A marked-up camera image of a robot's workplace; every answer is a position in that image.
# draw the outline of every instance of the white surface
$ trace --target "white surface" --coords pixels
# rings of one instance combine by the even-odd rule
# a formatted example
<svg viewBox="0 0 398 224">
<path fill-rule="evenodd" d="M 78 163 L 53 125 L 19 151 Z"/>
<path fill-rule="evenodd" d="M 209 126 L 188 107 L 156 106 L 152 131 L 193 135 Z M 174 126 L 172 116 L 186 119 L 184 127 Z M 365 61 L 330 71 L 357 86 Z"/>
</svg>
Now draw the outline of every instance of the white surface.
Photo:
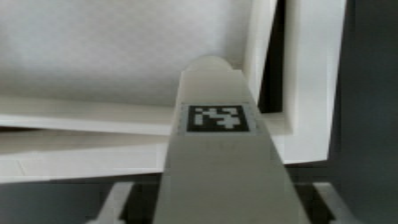
<svg viewBox="0 0 398 224">
<path fill-rule="evenodd" d="M 0 96 L 0 126 L 168 136 L 172 108 Z"/>
<path fill-rule="evenodd" d="M 214 102 L 250 104 L 255 135 L 181 135 L 182 104 Z M 309 223 L 241 72 L 184 72 L 175 108 L 152 223 Z"/>
<path fill-rule="evenodd" d="M 165 135 L 172 108 L 131 103 L 172 105 L 179 71 L 207 54 L 245 63 L 255 98 L 273 7 L 271 0 L 0 0 L 0 125 Z M 285 113 L 264 115 L 284 163 L 326 159 L 342 15 L 344 0 L 287 3 Z"/>
<path fill-rule="evenodd" d="M 0 183 L 158 173 L 166 137 L 70 131 L 0 134 Z"/>
<path fill-rule="evenodd" d="M 344 2 L 285 3 L 284 113 L 264 114 L 285 163 L 328 155 Z"/>
<path fill-rule="evenodd" d="M 0 0 L 0 94 L 174 106 L 204 55 L 241 67 L 252 0 Z"/>
</svg>

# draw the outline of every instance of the gray wall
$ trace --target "gray wall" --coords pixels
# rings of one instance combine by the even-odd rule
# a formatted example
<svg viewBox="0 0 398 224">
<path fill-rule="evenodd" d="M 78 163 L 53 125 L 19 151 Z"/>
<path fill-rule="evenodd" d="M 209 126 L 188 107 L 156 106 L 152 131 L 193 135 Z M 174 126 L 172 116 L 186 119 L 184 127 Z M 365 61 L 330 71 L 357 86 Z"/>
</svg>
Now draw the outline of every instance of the gray wall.
<svg viewBox="0 0 398 224">
<path fill-rule="evenodd" d="M 289 167 L 332 181 L 357 218 L 398 223 L 398 1 L 348 0 L 330 159 Z"/>
</svg>

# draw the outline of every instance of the black and white square marker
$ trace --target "black and white square marker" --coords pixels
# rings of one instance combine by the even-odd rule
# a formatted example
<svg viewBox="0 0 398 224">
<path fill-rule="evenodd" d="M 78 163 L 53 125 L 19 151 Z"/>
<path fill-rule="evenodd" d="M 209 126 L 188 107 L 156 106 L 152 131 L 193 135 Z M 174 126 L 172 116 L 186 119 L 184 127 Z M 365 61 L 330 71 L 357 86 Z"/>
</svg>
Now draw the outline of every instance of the black and white square marker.
<svg viewBox="0 0 398 224">
<path fill-rule="evenodd" d="M 190 105 L 186 132 L 250 132 L 241 105 Z"/>
</svg>

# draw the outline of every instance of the angled white beam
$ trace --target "angled white beam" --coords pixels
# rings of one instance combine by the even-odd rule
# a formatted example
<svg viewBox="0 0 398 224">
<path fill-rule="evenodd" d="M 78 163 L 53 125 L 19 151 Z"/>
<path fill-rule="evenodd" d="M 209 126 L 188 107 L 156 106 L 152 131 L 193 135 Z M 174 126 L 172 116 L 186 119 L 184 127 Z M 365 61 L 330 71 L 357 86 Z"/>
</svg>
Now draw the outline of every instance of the angled white beam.
<svg viewBox="0 0 398 224">
<path fill-rule="evenodd" d="M 76 131 L 0 133 L 0 183 L 159 173 L 166 141 Z"/>
<path fill-rule="evenodd" d="M 309 223 L 239 71 L 182 73 L 152 223 Z"/>
<path fill-rule="evenodd" d="M 168 136 L 172 108 L 0 96 L 0 126 Z"/>
</svg>

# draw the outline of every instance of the white panel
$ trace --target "white panel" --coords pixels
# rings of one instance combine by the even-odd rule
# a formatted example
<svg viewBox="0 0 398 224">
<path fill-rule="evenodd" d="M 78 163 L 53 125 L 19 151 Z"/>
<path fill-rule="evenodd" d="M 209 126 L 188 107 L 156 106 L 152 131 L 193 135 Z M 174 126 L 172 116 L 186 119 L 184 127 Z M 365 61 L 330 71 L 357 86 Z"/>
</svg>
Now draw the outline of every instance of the white panel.
<svg viewBox="0 0 398 224">
<path fill-rule="evenodd" d="M 277 126 L 275 115 L 264 114 L 271 136 L 282 138 L 285 163 L 319 161 L 328 155 L 344 2 L 285 3 L 284 113 Z"/>
<path fill-rule="evenodd" d="M 172 105 L 202 55 L 241 67 L 250 0 L 0 0 L 0 93 Z"/>
</svg>

